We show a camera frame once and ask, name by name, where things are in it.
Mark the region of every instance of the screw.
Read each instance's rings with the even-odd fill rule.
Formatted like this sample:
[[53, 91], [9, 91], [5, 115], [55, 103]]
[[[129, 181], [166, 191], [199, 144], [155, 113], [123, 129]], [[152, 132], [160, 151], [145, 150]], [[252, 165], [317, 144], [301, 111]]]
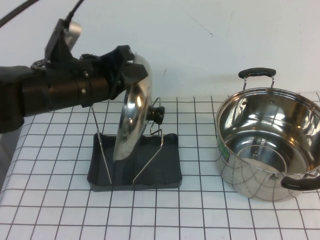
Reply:
[[276, 176], [275, 174], [272, 174], [272, 175], [269, 177], [269, 181], [270, 181], [270, 182], [275, 182], [277, 179], [278, 179], [278, 176]]

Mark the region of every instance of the pot rim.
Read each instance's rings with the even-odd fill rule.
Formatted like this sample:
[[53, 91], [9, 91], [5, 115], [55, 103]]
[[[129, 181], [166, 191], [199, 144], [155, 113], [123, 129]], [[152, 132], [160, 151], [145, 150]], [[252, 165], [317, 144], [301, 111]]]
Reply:
[[269, 171], [266, 169], [263, 169], [261, 167], [255, 166], [252, 163], [249, 163], [248, 161], [244, 160], [243, 158], [239, 157], [235, 152], [233, 152], [227, 145], [225, 140], [223, 139], [221, 132], [220, 132], [220, 121], [219, 118], [221, 116], [221, 114], [224, 112], [224, 109], [229, 105], [230, 102], [232, 102], [235, 98], [238, 97], [238, 99], [240, 99], [241, 97], [244, 96], [250, 96], [250, 95], [256, 95], [258, 93], [267, 93], [267, 94], [272, 94], [272, 93], [276, 93], [278, 95], [281, 95], [283, 97], [289, 97], [293, 100], [299, 100], [301, 103], [307, 105], [308, 108], [310, 108], [310, 110], [316, 114], [316, 112], [318, 112], [318, 114], [316, 114], [319, 119], [320, 119], [320, 106], [318, 106], [317, 104], [315, 104], [313, 101], [309, 100], [308, 98], [297, 94], [295, 92], [292, 91], [288, 91], [288, 90], [284, 90], [284, 89], [280, 89], [280, 88], [271, 88], [271, 87], [256, 87], [256, 88], [249, 88], [246, 90], [242, 90], [239, 92], [234, 93], [233, 95], [229, 96], [226, 100], [224, 100], [224, 102], [220, 105], [219, 109], [216, 112], [216, 119], [215, 119], [215, 125], [216, 125], [216, 131], [217, 131], [217, 136], [219, 137], [221, 143], [223, 144], [223, 146], [227, 149], [227, 151], [230, 154], [235, 155], [239, 160], [245, 162], [246, 164], [260, 169], [264, 172], [268, 172], [268, 173], [273, 173], [273, 174], [280, 174], [283, 176], [294, 176], [294, 175], [305, 175], [305, 174], [310, 174], [313, 172], [316, 172], [320, 169], [320, 165], [318, 165], [317, 167], [309, 170], [309, 171], [304, 171], [304, 172], [299, 172], [299, 173], [284, 173], [284, 172], [280, 172], [280, 171]]

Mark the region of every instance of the black tray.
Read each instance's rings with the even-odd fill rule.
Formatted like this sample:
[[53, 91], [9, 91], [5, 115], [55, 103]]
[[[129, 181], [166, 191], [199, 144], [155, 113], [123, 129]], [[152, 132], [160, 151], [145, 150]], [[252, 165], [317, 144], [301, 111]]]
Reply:
[[93, 151], [87, 181], [94, 192], [133, 191], [147, 189], [171, 189], [181, 185], [182, 174], [179, 157], [178, 136], [174, 133], [163, 136], [160, 152], [147, 165], [133, 184], [133, 179], [156, 153], [161, 144], [160, 136], [142, 136], [139, 145], [124, 160], [113, 162], [116, 136], [100, 134], [103, 152], [110, 173], [101, 153], [98, 134], [93, 136]]

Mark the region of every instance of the black pot handle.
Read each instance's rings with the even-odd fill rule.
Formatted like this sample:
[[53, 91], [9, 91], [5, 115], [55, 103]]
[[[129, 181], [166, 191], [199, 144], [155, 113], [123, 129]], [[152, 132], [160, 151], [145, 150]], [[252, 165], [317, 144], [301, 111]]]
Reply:
[[311, 191], [320, 189], [320, 176], [305, 179], [293, 179], [285, 176], [281, 180], [281, 186], [285, 189], [296, 191]]
[[259, 77], [259, 76], [267, 76], [272, 78], [274, 75], [276, 75], [277, 71], [271, 68], [264, 68], [264, 67], [254, 67], [249, 68], [246, 70], [242, 70], [239, 72], [238, 76], [239, 78], [248, 78], [248, 77]]

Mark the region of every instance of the stainless steel lid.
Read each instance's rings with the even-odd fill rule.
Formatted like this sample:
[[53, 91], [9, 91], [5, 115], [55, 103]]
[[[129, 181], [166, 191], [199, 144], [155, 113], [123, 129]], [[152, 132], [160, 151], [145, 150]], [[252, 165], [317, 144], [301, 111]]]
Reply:
[[133, 152], [148, 124], [147, 113], [152, 105], [150, 65], [140, 55], [135, 55], [133, 62], [143, 64], [148, 76], [138, 83], [132, 84], [126, 90], [115, 140], [113, 161], [123, 160]]

